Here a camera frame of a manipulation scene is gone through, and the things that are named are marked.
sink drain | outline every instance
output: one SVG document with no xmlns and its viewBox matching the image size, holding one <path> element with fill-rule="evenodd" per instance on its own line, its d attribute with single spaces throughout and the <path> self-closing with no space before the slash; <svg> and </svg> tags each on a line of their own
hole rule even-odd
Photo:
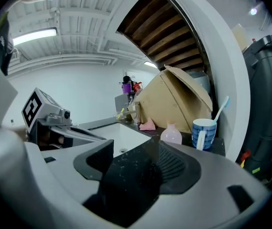
<svg viewBox="0 0 272 229">
<path fill-rule="evenodd" d="M 126 153 L 126 152 L 127 152 L 127 149 L 125 149 L 125 148 L 120 149 L 120 150 L 119 150 L 119 152 L 120 152 L 121 154 L 124 154 L 124 153 Z"/>
</svg>

cardboard flap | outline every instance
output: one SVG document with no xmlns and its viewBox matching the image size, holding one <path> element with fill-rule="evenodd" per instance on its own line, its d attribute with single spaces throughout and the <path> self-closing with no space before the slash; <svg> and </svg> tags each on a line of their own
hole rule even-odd
<svg viewBox="0 0 272 229">
<path fill-rule="evenodd" d="M 213 107 L 211 98 L 201 85 L 199 85 L 189 74 L 179 68 L 171 66 L 166 66 L 165 68 L 181 80 L 212 112 Z"/>
</svg>

blue toothbrush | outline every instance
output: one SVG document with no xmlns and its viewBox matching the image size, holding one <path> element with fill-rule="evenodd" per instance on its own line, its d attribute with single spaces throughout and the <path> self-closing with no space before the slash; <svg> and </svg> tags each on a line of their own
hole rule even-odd
<svg viewBox="0 0 272 229">
<path fill-rule="evenodd" d="M 229 100 L 230 100 L 230 97 L 229 96 L 226 96 L 225 97 L 225 100 L 223 101 L 222 105 L 221 105 L 221 108 L 219 109 L 215 119 L 213 120 L 213 125 L 216 124 L 216 122 L 218 121 L 218 118 L 220 117 L 220 114 L 223 110 L 223 108 L 227 107 L 229 105 Z"/>
</svg>

sink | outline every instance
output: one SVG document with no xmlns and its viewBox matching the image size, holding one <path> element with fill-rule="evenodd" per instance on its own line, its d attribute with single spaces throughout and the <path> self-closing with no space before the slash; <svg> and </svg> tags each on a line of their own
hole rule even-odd
<svg viewBox="0 0 272 229">
<path fill-rule="evenodd" d="M 122 155 L 150 140 L 149 136 L 134 131 L 120 123 L 91 130 L 95 135 L 114 140 L 113 157 Z"/>
</svg>

blue striped mug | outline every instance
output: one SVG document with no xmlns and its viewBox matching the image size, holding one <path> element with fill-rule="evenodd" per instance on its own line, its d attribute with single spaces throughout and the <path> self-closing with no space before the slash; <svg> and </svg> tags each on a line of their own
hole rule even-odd
<svg viewBox="0 0 272 229">
<path fill-rule="evenodd" d="M 205 150 L 212 146 L 216 134 L 217 123 L 210 119 L 193 121 L 192 144 L 198 150 Z"/>
</svg>

